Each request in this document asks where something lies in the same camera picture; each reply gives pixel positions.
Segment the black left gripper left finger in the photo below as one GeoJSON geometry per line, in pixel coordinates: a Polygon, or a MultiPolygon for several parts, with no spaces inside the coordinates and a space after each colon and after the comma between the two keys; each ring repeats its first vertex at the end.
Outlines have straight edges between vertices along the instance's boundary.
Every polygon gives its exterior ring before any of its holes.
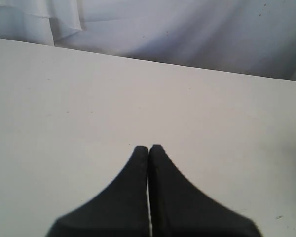
{"type": "Polygon", "coordinates": [[[146,237],[148,149],[136,146],[115,179],[96,197],[58,218],[49,237],[146,237]]]}

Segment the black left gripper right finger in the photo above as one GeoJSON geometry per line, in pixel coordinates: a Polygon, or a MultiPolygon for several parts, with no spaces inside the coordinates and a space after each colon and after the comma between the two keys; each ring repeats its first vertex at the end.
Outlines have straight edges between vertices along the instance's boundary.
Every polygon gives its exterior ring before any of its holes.
{"type": "Polygon", "coordinates": [[[197,189],[161,145],[148,157],[148,193],[154,237],[259,237],[255,223],[197,189]]]}

